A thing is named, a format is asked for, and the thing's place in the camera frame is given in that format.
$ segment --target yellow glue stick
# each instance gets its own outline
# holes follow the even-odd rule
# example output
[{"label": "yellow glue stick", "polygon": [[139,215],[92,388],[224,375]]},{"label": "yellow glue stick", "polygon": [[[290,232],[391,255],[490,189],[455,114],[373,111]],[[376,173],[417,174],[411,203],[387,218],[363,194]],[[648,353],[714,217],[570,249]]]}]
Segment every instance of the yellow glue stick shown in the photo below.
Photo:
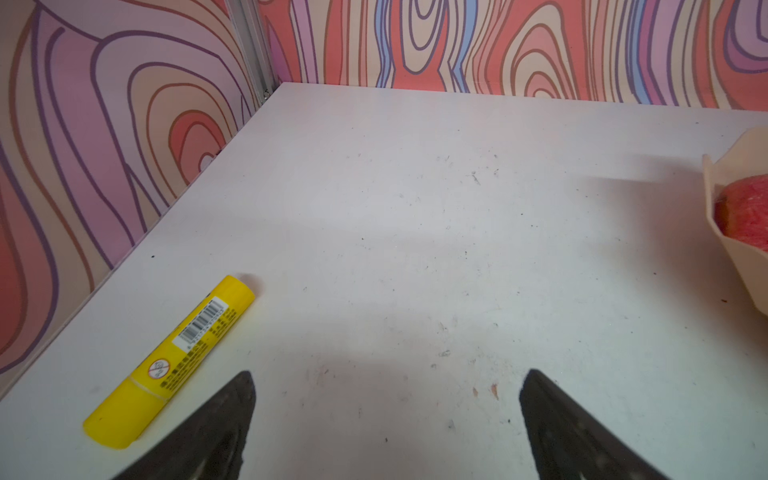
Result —
[{"label": "yellow glue stick", "polygon": [[128,447],[255,298],[227,275],[85,419],[85,433],[113,449]]}]

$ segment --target red fruit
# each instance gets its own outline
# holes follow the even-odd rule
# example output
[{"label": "red fruit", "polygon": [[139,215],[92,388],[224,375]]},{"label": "red fruit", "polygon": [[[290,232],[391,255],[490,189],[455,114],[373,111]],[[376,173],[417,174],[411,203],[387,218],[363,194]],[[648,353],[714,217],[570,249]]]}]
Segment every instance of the red fruit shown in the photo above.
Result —
[{"label": "red fruit", "polygon": [[768,175],[725,187],[715,202],[715,223],[726,237],[768,252]]}]

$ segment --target barcode number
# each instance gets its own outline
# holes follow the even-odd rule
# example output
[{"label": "barcode number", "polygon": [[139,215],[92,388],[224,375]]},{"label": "barcode number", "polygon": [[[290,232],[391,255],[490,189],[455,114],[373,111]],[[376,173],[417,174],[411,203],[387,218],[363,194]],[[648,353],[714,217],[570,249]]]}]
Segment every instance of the barcode number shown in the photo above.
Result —
[{"label": "barcode number", "polygon": [[185,329],[181,330],[181,333],[174,339],[174,345],[184,352],[192,350],[192,347],[197,345],[200,338],[219,319],[221,314],[227,311],[227,308],[229,306],[218,296],[210,299],[205,308],[194,317]]}]

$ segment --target colorful wall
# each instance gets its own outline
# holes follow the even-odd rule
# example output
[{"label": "colorful wall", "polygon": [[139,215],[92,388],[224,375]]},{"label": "colorful wall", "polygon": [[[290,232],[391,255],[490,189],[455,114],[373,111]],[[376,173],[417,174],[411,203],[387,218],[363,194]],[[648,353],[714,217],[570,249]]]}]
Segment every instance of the colorful wall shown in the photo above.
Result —
[{"label": "colorful wall", "polygon": [[257,108],[223,0],[2,13],[0,394]]},{"label": "colorful wall", "polygon": [[282,81],[768,110],[763,0],[254,0]]}]

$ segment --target white tabletop surface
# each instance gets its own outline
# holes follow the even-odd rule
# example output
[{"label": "white tabletop surface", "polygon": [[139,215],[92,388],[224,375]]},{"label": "white tabletop surface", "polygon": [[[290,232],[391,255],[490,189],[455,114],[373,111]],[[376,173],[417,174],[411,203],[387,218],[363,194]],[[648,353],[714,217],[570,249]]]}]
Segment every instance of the white tabletop surface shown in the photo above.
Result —
[{"label": "white tabletop surface", "polygon": [[[700,173],[759,124],[284,84],[0,402],[0,478],[110,478],[243,369],[241,478],[537,478],[530,368],[675,480],[765,478],[768,319]],[[257,303],[129,449],[93,443],[228,273]]]}]

